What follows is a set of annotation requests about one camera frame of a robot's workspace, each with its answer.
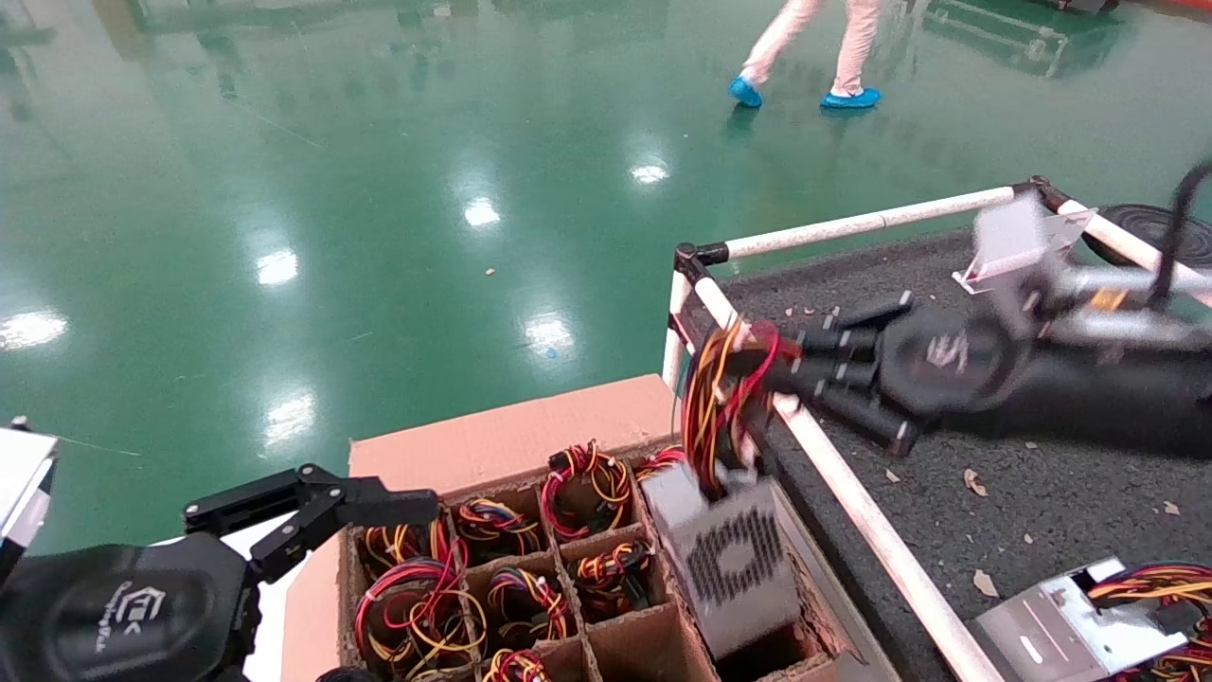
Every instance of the black wire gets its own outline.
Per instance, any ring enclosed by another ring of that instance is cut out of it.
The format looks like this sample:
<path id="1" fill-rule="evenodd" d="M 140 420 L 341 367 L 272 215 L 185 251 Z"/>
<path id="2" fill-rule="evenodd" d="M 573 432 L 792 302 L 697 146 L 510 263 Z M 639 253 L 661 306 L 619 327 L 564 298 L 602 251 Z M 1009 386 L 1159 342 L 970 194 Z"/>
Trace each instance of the black wire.
<path id="1" fill-rule="evenodd" d="M 1183 241 L 1183 229 L 1187 227 L 1187 217 L 1191 212 L 1191 202 L 1195 200 L 1195 190 L 1204 179 L 1212 174 L 1212 161 L 1191 168 L 1187 177 L 1178 183 L 1174 191 L 1174 207 L 1170 213 L 1170 229 L 1166 230 L 1161 241 L 1161 259 L 1157 260 L 1157 277 L 1153 280 L 1153 290 L 1145 304 L 1154 311 L 1162 311 L 1170 304 L 1170 285 L 1174 280 L 1174 260 L 1178 257 L 1178 246 Z"/>

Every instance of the white pants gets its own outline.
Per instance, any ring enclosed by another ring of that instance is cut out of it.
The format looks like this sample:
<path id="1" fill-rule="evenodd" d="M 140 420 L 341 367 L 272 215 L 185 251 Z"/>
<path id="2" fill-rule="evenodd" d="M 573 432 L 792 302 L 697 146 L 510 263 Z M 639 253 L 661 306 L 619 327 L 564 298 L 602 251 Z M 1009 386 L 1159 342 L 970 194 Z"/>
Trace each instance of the white pants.
<path id="1" fill-rule="evenodd" d="M 778 53 L 799 35 L 808 19 L 817 13 L 824 0 L 787 0 L 766 31 L 758 39 L 741 76 L 761 85 L 770 78 Z M 858 94 L 863 91 L 863 62 L 871 52 L 875 30 L 880 21 L 880 0 L 846 0 L 846 36 L 837 53 L 837 75 L 834 78 L 834 94 Z"/>

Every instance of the cable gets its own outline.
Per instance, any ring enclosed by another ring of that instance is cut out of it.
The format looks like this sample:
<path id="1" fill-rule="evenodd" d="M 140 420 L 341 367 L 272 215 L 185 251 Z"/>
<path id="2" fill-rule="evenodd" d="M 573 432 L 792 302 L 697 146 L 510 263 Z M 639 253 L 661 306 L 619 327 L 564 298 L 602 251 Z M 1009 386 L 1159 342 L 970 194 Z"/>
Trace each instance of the cable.
<path id="1" fill-rule="evenodd" d="M 1200 183 L 1212 174 L 1212 161 L 1204 161 L 1195 166 L 1178 183 L 1174 191 L 1174 208 L 1170 212 L 1170 229 L 1161 240 L 1161 258 L 1157 260 L 1157 277 L 1153 281 L 1153 290 L 1145 304 L 1155 310 L 1162 311 L 1170 304 L 1170 286 L 1174 279 L 1174 263 L 1178 258 L 1178 246 L 1183 241 L 1183 230 L 1187 227 L 1187 217 L 1191 212 L 1191 204 L 1195 201 L 1195 190 Z"/>
<path id="2" fill-rule="evenodd" d="M 367 528 L 359 538 L 359 549 L 371 579 L 378 579 L 405 560 L 424 555 L 417 529 L 407 526 Z"/>
<path id="3" fill-rule="evenodd" d="M 484 682 L 551 682 L 534 652 L 501 649 L 492 655 Z"/>
<path id="4" fill-rule="evenodd" d="M 505 621 L 502 636 L 524 624 L 528 635 L 543 640 L 562 640 L 568 636 L 571 614 L 568 601 L 558 584 L 542 575 L 520 568 L 502 568 L 488 581 L 488 606 Z"/>
<path id="5" fill-rule="evenodd" d="M 548 460 L 551 472 L 543 481 L 539 495 L 539 514 L 551 525 L 562 543 L 578 540 L 590 534 L 590 525 L 581 523 L 576 515 L 560 508 L 559 494 L 564 486 L 578 476 L 588 476 L 598 497 L 601 498 L 599 514 L 608 517 L 605 528 L 612 531 L 623 526 L 630 508 L 631 486 L 623 464 L 598 449 L 598 441 L 588 446 L 571 446 Z"/>
<path id="6" fill-rule="evenodd" d="M 724 494 L 716 472 L 721 441 L 731 453 L 739 453 L 744 435 L 741 415 L 751 405 L 760 405 L 770 412 L 770 395 L 760 392 L 762 379 L 777 359 L 800 357 L 797 345 L 782 338 L 770 322 L 751 325 L 754 338 L 747 339 L 738 320 L 728 328 L 713 331 L 691 357 L 682 390 L 682 446 L 686 460 L 694 470 L 703 492 L 711 499 Z M 759 351 L 762 361 L 756 371 L 739 382 L 725 385 L 728 359 L 742 351 Z M 730 468 L 743 466 L 739 462 L 726 463 Z"/>
<path id="7" fill-rule="evenodd" d="M 1115 682 L 1212 681 L 1212 568 L 1194 563 L 1157 563 L 1124 571 L 1087 591 L 1097 608 L 1114 608 L 1140 600 L 1157 600 L 1160 608 L 1187 602 L 1201 614 L 1187 644 L 1150 664 L 1126 670 Z"/>
<path id="8" fill-rule="evenodd" d="M 657 474 L 670 470 L 678 466 L 679 463 L 686 462 L 686 451 L 681 446 L 670 446 L 654 455 L 650 455 L 648 459 L 644 460 L 631 471 L 635 472 L 635 481 L 644 482 L 652 478 Z"/>
<path id="9" fill-rule="evenodd" d="M 487 629 L 484 607 L 459 589 L 467 572 L 467 546 L 462 539 L 450 543 L 445 528 L 441 520 L 429 526 L 435 557 L 413 556 L 390 567 L 358 604 L 358 651 L 368 665 L 385 665 L 391 677 L 419 682 L 470 664 L 473 652 L 482 648 Z M 393 540 L 400 537 L 395 531 L 381 533 Z M 378 540 L 373 534 L 367 539 Z M 401 546 L 394 544 L 393 558 Z M 471 608 L 473 620 L 479 619 L 474 640 L 464 621 L 464 603 Z"/>
<path id="10" fill-rule="evenodd" d="M 513 535 L 516 556 L 537 552 L 539 543 L 538 522 L 510 509 L 508 505 L 479 498 L 459 505 L 454 514 L 454 531 L 464 539 L 490 548 L 499 545 L 505 535 Z"/>
<path id="11" fill-rule="evenodd" d="M 613 550 L 568 564 L 585 617 L 600 623 L 647 608 L 640 578 L 648 571 L 652 551 L 642 541 L 623 543 Z"/>

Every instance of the ventilation grille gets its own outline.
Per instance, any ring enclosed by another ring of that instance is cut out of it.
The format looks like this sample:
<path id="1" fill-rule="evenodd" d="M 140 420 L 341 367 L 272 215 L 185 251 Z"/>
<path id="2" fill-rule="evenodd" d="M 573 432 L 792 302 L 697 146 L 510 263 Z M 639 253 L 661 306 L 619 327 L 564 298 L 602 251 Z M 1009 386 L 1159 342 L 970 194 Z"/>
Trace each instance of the ventilation grille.
<path id="1" fill-rule="evenodd" d="M 686 555 L 686 569 L 698 601 L 720 606 L 743 596 L 774 575 L 776 564 L 783 560 L 783 543 L 778 537 L 774 515 L 755 509 L 727 520 L 715 528 L 694 537 Z M 744 567 L 724 566 L 726 556 L 743 551 Z"/>

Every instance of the debris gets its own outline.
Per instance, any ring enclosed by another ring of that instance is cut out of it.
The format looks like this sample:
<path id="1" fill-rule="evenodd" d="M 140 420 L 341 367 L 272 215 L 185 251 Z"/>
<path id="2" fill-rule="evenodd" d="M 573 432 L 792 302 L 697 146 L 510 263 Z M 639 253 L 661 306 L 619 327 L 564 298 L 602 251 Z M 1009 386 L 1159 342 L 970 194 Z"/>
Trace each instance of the debris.
<path id="1" fill-rule="evenodd" d="M 974 574 L 972 574 L 972 584 L 981 590 L 981 594 L 987 597 L 997 597 L 997 589 L 993 586 L 993 578 L 989 574 L 981 571 L 979 568 Z"/>
<path id="2" fill-rule="evenodd" d="M 982 498 L 989 497 L 989 491 L 985 491 L 985 487 L 982 486 L 981 481 L 977 478 L 977 472 L 972 471 L 971 469 L 964 470 L 964 485 L 968 487 L 968 491 L 972 491 L 973 493 L 981 495 Z"/>

